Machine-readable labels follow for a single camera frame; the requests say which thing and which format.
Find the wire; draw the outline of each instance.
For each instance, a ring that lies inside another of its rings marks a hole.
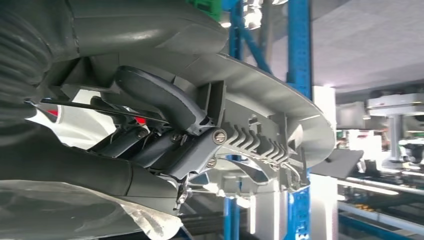
[[[146,136],[146,138],[144,139],[144,142],[143,142],[143,146],[141,146],[141,149],[144,149],[144,148],[145,148],[147,141],[149,140],[150,136],[152,136],[152,135],[153,135],[153,131],[151,131],[151,132],[150,132],[150,133]]]
[[[44,103],[44,104],[55,104],[55,105],[62,105],[62,106],[80,108],[80,109],[91,109],[91,110],[105,112],[105,113],[111,113],[111,114],[129,115],[129,116],[133,116],[133,117],[140,117],[140,118],[143,118],[143,119],[148,119],[148,120],[160,122],[160,123],[163,123],[163,124],[169,124],[168,121],[149,117],[149,116],[143,116],[143,115],[138,114],[137,112],[116,110],[116,109],[113,109],[113,108],[99,107],[99,106],[93,106],[93,105],[90,105],[90,104],[71,102],[71,101],[59,101],[59,100],[53,100],[53,99],[43,99],[43,100],[41,100],[41,102]]]

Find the cable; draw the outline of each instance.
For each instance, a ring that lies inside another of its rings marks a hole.
[[[105,113],[111,113],[111,114],[130,115],[130,116],[133,116],[133,117],[140,117],[140,118],[160,122],[160,123],[163,123],[163,124],[169,124],[168,121],[149,117],[149,116],[143,116],[143,115],[138,114],[137,112],[116,110],[116,109],[113,109],[113,108],[99,107],[99,106],[93,106],[93,105],[90,105],[90,104],[71,102],[71,101],[60,101],[60,100],[53,100],[53,99],[43,99],[43,100],[41,100],[41,102],[44,103],[44,104],[55,104],[55,105],[62,105],[62,106],[81,108],[81,109],[91,109],[91,110],[105,112]]]

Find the silver metal part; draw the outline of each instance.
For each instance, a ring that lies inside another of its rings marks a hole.
[[[209,160],[209,162],[207,162],[206,167],[211,169],[213,167],[215,167],[215,165],[217,165],[217,159],[216,158],[211,158]]]
[[[147,131],[147,129],[141,128],[140,132],[137,135],[137,138],[143,139],[143,138],[147,137],[148,134],[149,134],[149,131]]]
[[[227,140],[227,135],[223,130],[217,130],[213,134],[213,141],[216,144],[223,144]]]
[[[178,133],[174,133],[171,135],[171,140],[173,142],[179,142],[181,141],[181,138],[182,138],[181,134],[178,134]]]

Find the white surface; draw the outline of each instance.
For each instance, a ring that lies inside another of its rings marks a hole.
[[[93,96],[100,96],[100,93],[80,90],[73,102],[90,104]],[[89,149],[116,130],[111,117],[94,110],[71,106],[57,108],[56,122],[50,121],[41,111],[28,120],[50,128],[62,143],[70,147]]]
[[[337,179],[311,174],[310,179],[310,239],[338,239]]]

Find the red part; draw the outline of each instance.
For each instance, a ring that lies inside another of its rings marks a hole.
[[[139,117],[139,116],[136,116],[135,117],[135,120],[137,121],[137,123],[139,123],[139,124],[145,124],[146,123],[146,119],[144,119],[144,118],[142,118],[142,117]]]
[[[57,110],[47,110],[47,112],[51,115],[55,115],[56,117],[59,115],[59,112]]]

